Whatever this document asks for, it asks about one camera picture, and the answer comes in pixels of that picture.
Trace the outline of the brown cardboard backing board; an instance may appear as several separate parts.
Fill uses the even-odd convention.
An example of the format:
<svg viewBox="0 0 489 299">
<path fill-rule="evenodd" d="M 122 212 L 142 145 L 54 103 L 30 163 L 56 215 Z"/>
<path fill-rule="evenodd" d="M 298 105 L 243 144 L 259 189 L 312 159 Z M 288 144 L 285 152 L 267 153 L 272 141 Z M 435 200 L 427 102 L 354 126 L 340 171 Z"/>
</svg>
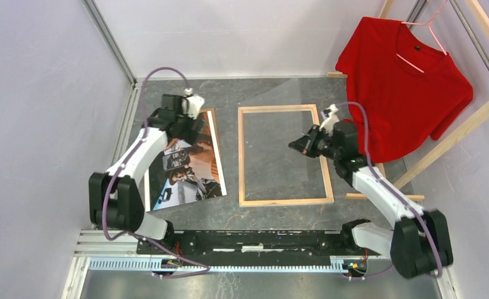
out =
<svg viewBox="0 0 489 299">
<path fill-rule="evenodd" d="M 206 114 L 209 123 L 209 128 L 211 132 L 211 138 L 213 142 L 214 153 L 216 156 L 217 172 L 219 175 L 219 183 L 221 185 L 222 196 L 227 195 L 226 182 L 224 178 L 224 172 L 222 167 L 222 156 L 221 156 L 221 144 L 220 144 L 220 134 L 217 126 L 216 114 L 214 108 L 207 108 L 202 110 Z"/>
</svg>

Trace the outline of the colour photo print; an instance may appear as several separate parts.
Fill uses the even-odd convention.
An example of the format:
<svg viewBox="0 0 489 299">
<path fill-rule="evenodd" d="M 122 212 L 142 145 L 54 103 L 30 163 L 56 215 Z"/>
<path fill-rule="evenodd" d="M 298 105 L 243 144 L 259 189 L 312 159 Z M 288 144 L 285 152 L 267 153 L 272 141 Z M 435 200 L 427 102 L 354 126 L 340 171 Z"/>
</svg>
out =
<svg viewBox="0 0 489 299">
<path fill-rule="evenodd" d="M 202 111 L 200 117 L 207 120 Z M 142 195 L 148 212 L 222 197 L 209 123 L 207 141 L 173 141 L 157 155 L 143 176 Z"/>
</svg>

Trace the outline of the white wooden picture frame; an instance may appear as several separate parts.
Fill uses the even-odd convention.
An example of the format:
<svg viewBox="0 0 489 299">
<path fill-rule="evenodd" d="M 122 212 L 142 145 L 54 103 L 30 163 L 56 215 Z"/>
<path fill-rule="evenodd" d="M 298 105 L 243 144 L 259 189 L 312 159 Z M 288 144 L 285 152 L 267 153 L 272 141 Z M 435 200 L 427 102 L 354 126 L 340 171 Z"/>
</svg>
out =
<svg viewBox="0 0 489 299">
<path fill-rule="evenodd" d="M 331 176 L 328 170 L 326 158 L 320 158 L 321 174 L 325 187 L 324 198 L 306 199 L 266 199 L 258 201 L 247 201 L 245 199 L 245 149 L 244 149 L 244 114 L 256 113 L 285 113 L 285 112 L 310 112 L 314 125 L 320 124 L 318 110 L 315 104 L 301 105 L 267 105 L 238 108 L 238 141 L 239 141 L 239 206 L 240 207 L 263 207 L 263 206 L 299 206 L 312 204 L 332 204 L 334 194 Z"/>
</svg>

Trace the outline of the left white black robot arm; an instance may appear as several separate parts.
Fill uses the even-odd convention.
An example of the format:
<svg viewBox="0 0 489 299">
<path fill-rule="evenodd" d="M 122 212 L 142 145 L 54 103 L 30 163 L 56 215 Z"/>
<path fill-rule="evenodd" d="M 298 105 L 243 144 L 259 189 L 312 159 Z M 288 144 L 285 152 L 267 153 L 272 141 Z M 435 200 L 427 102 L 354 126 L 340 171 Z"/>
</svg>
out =
<svg viewBox="0 0 489 299">
<path fill-rule="evenodd" d="M 198 136 L 195 128 L 205 100 L 199 95 L 162 96 L 162 103 L 143 123 L 134 143 L 105 172 L 94 172 L 88 179 L 90 220 L 102 228 L 108 240 L 131 234 L 152 239 L 161 254 L 170 253 L 176 238 L 170 223 L 145 211 L 138 186 L 145 172 L 170 142 L 177 138 L 191 143 Z"/>
</svg>

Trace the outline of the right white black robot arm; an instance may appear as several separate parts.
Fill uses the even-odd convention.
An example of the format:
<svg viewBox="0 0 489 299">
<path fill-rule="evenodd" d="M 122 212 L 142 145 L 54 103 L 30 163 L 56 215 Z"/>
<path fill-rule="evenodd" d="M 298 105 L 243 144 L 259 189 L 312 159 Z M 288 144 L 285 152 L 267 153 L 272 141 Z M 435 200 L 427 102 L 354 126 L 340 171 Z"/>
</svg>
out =
<svg viewBox="0 0 489 299">
<path fill-rule="evenodd" d="M 441 277 L 453 264 L 446 217 L 428 211 L 394 187 L 358 146 L 358 132 L 349 121 L 331 129 L 313 125 L 288 147 L 309 158 L 333 161 L 337 175 L 364 195 L 392 225 L 385 229 L 367 219 L 342 225 L 340 247 L 347 254 L 372 250 L 389 258 L 404 278 L 420 275 Z"/>
</svg>

